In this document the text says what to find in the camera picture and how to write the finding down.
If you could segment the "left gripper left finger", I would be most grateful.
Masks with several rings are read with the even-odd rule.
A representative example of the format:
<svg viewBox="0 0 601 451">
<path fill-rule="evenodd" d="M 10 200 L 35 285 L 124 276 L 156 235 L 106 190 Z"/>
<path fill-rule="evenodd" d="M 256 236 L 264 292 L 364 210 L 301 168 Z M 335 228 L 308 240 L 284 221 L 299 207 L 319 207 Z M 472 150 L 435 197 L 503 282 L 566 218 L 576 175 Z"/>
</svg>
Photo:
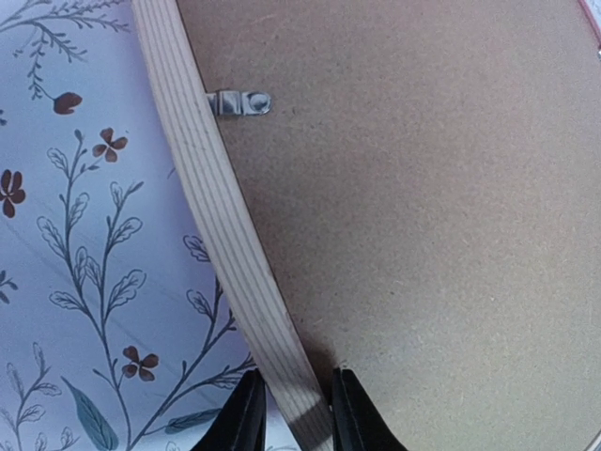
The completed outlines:
<svg viewBox="0 0 601 451">
<path fill-rule="evenodd" d="M 192 451 L 263 451 L 266 424 L 266 384 L 258 369 L 249 370 Z"/>
</svg>

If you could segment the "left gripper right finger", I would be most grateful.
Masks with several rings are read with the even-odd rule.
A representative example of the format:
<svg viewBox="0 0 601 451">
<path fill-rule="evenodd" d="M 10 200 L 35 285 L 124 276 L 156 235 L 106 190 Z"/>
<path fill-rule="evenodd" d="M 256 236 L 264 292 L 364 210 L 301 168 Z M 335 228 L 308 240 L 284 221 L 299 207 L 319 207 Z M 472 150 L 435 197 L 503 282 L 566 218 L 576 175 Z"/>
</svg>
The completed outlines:
<svg viewBox="0 0 601 451">
<path fill-rule="evenodd" d="M 350 369 L 333 370 L 331 411 L 334 450 L 407 451 Z"/>
</svg>

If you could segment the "metal clip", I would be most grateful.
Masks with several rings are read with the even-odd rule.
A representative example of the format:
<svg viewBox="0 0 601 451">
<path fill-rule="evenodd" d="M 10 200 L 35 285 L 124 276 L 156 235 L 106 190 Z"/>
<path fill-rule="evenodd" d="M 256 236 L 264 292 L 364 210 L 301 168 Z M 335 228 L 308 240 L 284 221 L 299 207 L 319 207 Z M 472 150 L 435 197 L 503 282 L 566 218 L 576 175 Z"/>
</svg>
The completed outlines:
<svg viewBox="0 0 601 451">
<path fill-rule="evenodd" d="M 207 94 L 208 104 L 215 116 L 263 116 L 271 109 L 271 96 L 262 91 L 219 90 Z"/>
</svg>

